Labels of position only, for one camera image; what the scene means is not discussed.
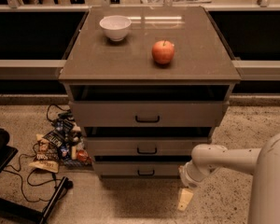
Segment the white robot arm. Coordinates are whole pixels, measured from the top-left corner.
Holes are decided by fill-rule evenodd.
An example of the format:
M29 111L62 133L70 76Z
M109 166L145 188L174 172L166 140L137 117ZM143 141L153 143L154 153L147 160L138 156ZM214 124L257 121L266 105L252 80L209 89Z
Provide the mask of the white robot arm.
M203 180L222 167L253 176L247 224L280 224L280 133L261 148L196 146L191 161L178 168L186 187L179 206L185 208Z

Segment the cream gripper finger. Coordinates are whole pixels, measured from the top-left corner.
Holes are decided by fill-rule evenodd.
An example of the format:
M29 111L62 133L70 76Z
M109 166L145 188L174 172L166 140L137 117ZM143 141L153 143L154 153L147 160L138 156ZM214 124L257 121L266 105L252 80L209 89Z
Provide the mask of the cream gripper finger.
M191 189L182 188L178 193L178 205L179 211L185 211L193 198L193 191Z

